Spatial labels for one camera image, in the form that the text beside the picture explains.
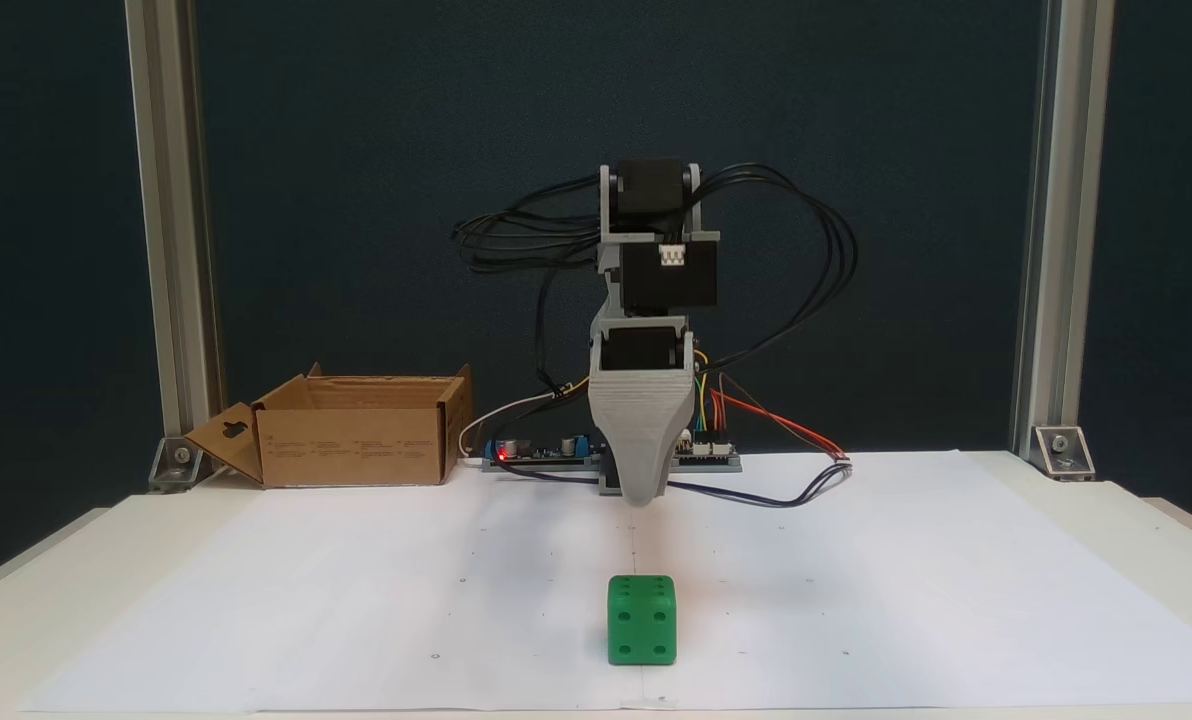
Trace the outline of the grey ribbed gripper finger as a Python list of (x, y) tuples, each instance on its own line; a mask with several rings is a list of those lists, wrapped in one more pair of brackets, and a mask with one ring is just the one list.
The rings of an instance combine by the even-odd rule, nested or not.
[(696, 405), (695, 370), (592, 370), (592, 423), (611, 448), (623, 499), (648, 505), (663, 492), (679, 432)]

